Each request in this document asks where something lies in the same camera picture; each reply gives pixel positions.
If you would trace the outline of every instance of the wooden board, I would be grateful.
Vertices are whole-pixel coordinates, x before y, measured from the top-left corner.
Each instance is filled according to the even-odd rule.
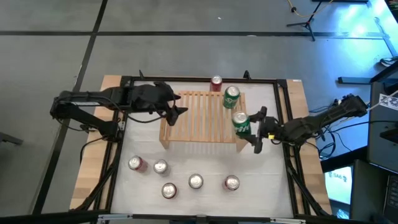
[[[287,86],[293,118],[303,118],[308,116],[309,112],[307,100],[305,99],[304,88],[301,80],[287,80]],[[281,98],[280,100],[282,104],[284,121],[287,121],[287,112],[282,88],[279,89],[279,94]],[[308,142],[316,144],[314,139],[309,139]],[[321,205],[322,209],[331,214],[329,197],[325,185],[325,176],[322,172],[317,149],[309,144],[304,144],[300,150],[300,157],[303,167],[305,185],[315,200]],[[298,212],[300,214],[304,214],[301,191],[296,185],[295,194],[297,197]]]
[[[114,86],[119,86],[121,81],[121,76],[119,75],[105,75],[101,91]],[[94,110],[94,115],[103,119],[104,121],[111,121],[113,117],[113,111],[108,110],[104,107],[97,107]],[[92,141],[94,139],[100,138],[101,135],[98,131],[89,133],[87,141]],[[94,189],[95,185],[98,183],[101,174],[101,167],[104,161],[106,141],[96,141],[85,147],[83,154],[83,160],[80,164],[79,174],[76,180],[75,190],[73,191],[72,200],[70,202],[70,209],[76,208],[86,199],[86,197]],[[113,146],[113,152],[116,150],[116,145]],[[109,181],[104,186],[103,193],[108,192]],[[102,200],[100,208],[105,208],[104,203],[106,201],[107,193],[102,194]]]
[[[179,91],[181,99],[178,107],[188,108],[180,115],[174,126],[166,119],[160,122],[159,141],[165,149],[170,141],[236,143],[240,152],[248,143],[235,134],[231,117],[237,111],[246,112],[245,94],[241,93],[236,106],[227,109],[223,106],[224,93],[214,91]]]
[[[121,76],[106,75],[104,77],[101,90],[104,90],[105,88],[111,86],[119,86],[120,80]],[[289,97],[290,104],[292,106],[293,117],[299,118],[308,116],[308,106],[305,99],[304,89],[301,80],[287,80],[287,84],[289,89]],[[280,93],[284,120],[287,121],[287,113],[283,98],[284,96],[281,91]],[[106,108],[96,108],[95,115],[103,120],[110,121],[112,120],[113,112]],[[98,133],[90,133],[88,136],[88,141],[98,137]],[[90,194],[93,187],[98,183],[105,149],[106,142],[104,141],[99,141],[86,147],[70,208],[75,208],[79,206]],[[331,213],[329,198],[325,187],[325,178],[323,176],[317,150],[312,146],[305,144],[300,151],[300,156],[302,160],[306,186],[308,187],[314,198],[317,200],[317,202],[322,206],[322,208],[326,212]],[[106,196],[107,194],[103,194],[100,208],[104,208],[104,201],[106,200]],[[301,194],[297,188],[296,196],[299,213],[303,213]]]

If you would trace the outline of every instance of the aluminum can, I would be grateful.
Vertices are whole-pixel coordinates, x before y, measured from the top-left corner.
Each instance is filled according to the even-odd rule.
[[[232,123],[234,124],[235,133],[251,134],[249,116],[242,111],[237,111],[232,115]]]
[[[215,75],[210,80],[210,91],[221,91],[223,79],[219,75]]]
[[[235,175],[229,175],[223,182],[223,187],[226,190],[236,190],[239,188],[240,181]]]
[[[236,102],[238,102],[240,94],[241,92],[238,87],[229,86],[224,93],[224,107],[227,109],[233,109],[236,106]]]
[[[177,195],[177,187],[173,183],[166,183],[162,187],[162,195],[167,199],[174,198]]]
[[[203,185],[203,177],[199,174],[192,174],[188,179],[188,184],[193,189],[199,189]]]
[[[133,156],[129,160],[129,167],[137,172],[145,172],[148,168],[148,163],[139,156]]]
[[[163,159],[159,159],[154,164],[154,171],[155,173],[165,177],[170,173],[170,166]]]

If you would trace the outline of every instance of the wooden rack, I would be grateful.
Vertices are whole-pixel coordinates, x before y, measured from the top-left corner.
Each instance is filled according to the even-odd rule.
[[[175,104],[186,107],[174,126],[169,126],[163,118],[160,123],[159,141],[165,149],[170,141],[234,143],[236,151],[242,151],[248,143],[238,138],[232,124],[232,114],[237,111],[246,113],[244,93],[234,109],[223,106],[224,93],[212,91],[180,91],[181,99]]]

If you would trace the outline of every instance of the tripod stand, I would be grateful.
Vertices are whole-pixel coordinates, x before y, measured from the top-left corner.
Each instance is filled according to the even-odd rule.
[[[310,31],[310,33],[311,33],[312,41],[315,41],[315,37],[314,37],[314,35],[313,35],[313,32],[312,32],[310,23],[311,23],[311,21],[312,21],[312,17],[313,17],[314,14],[317,12],[317,10],[318,10],[319,6],[321,5],[321,3],[322,3],[321,1],[318,3],[317,7],[316,7],[315,10],[313,11],[311,17],[309,18],[309,20],[308,20],[307,22],[299,22],[299,23],[295,23],[295,24],[287,24],[286,26],[287,26],[287,27],[291,27],[291,26],[302,26],[302,27],[308,29],[308,30]],[[292,12],[294,12],[294,11],[296,11],[296,10],[297,10],[296,7],[293,7],[293,8],[292,8]]]

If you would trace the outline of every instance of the white tabletop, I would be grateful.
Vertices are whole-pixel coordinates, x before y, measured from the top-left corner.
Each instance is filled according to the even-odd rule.
[[[168,82],[174,92],[208,91],[209,83]],[[274,87],[271,84],[223,84],[223,90],[235,85],[246,94],[248,114],[266,106],[268,116],[277,118]],[[130,114],[148,120],[157,115]],[[282,145],[263,140],[262,152],[253,153],[250,144],[236,152],[234,144],[205,142],[170,142],[165,150],[159,142],[160,121],[149,124],[127,121],[121,160],[112,202],[112,213],[154,215],[212,215],[227,217],[282,217],[292,218],[287,175]],[[257,133],[258,123],[251,124]],[[127,163],[134,156],[149,163],[146,173],[131,170]],[[152,166],[157,159],[171,166],[167,177],[156,174]],[[188,185],[188,178],[198,173],[204,184],[199,190]],[[240,179],[239,189],[225,191],[221,183],[227,175]],[[178,195],[165,199],[162,186],[172,182]]]

